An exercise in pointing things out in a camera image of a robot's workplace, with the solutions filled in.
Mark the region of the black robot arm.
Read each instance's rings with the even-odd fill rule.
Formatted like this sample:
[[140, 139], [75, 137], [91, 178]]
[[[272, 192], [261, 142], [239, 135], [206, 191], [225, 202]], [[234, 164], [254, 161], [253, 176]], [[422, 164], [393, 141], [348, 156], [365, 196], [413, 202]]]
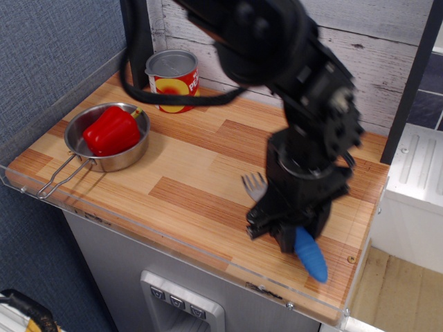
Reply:
[[248, 212], [252, 238], [269, 233], [293, 252], [301, 232], [318, 237], [332, 201], [347, 194], [363, 127], [352, 75], [324, 46], [299, 1], [182, 1], [210, 35], [223, 72], [282, 99], [287, 128], [267, 142], [264, 196]]

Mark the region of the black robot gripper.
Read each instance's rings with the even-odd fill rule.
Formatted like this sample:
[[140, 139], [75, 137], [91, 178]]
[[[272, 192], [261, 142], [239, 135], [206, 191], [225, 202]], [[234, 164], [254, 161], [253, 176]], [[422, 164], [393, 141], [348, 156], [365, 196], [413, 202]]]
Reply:
[[282, 253], [294, 253], [297, 227], [320, 236], [332, 201], [348, 193], [354, 159], [342, 155], [346, 166], [328, 157], [322, 145], [291, 129], [272, 134], [267, 141], [267, 190], [246, 215], [253, 239], [269, 233]]

